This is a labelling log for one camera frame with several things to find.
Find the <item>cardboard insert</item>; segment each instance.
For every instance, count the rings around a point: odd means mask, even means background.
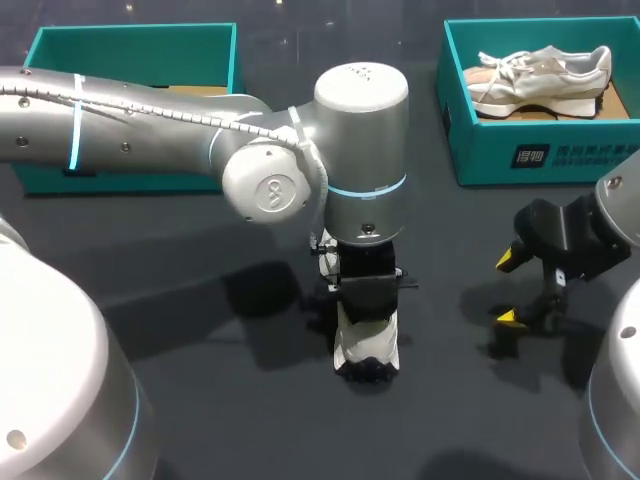
[[[176,93],[184,93],[186,95],[195,95],[197,97],[218,97],[227,95],[227,87],[191,87],[188,85],[174,85],[169,90]]]

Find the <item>teal shoe box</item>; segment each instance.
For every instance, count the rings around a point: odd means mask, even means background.
[[[153,87],[245,91],[237,28],[232,23],[45,27],[38,32],[25,66]],[[83,175],[32,165],[14,165],[14,170],[31,195],[220,191],[212,178],[197,175]]]
[[[502,58],[553,45],[607,45],[612,82],[629,119],[481,122],[463,71],[478,53]],[[463,186],[592,183],[640,147],[640,22],[636,17],[448,20],[436,90],[458,183]]]

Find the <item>shoe heel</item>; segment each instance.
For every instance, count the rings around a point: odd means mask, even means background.
[[[555,99],[549,101],[547,107],[558,115],[567,117],[593,118],[596,116],[595,98]]]

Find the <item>dark gray surface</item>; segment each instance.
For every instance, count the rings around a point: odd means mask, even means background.
[[[421,289],[402,293],[391,388],[343,383],[306,328],[291,292],[315,280],[308,219],[253,227],[216,196],[23,199],[0,169],[2,213],[96,300],[134,361],[158,416],[158,480],[584,478],[580,392],[563,366],[588,371],[580,360],[594,340],[528,339],[518,362],[501,364],[478,346],[487,307],[530,298],[541,282],[537,264],[508,277],[493,269],[514,213],[537,196],[562,203],[587,190],[459,188],[432,62],[446,16],[635,13],[638,1],[283,0],[276,10],[266,0],[141,0],[132,14],[124,3],[3,2],[0,60],[21,62],[38,25],[235,20],[249,88],[274,108],[307,101],[317,75],[347,60],[396,64],[411,89],[410,203],[396,245]],[[578,286],[571,315],[605,326],[638,272],[633,258]]]

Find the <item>shoelace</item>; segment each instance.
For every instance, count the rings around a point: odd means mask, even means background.
[[[482,94],[478,102],[482,102],[484,96],[491,91],[493,86],[500,77],[509,79],[510,82],[514,82],[516,78],[516,72],[523,73],[531,71],[530,67],[527,67],[526,56],[529,52],[516,52],[504,58],[495,58],[486,53],[480,52],[480,62],[487,68],[493,68],[494,72],[489,82],[487,90]]]

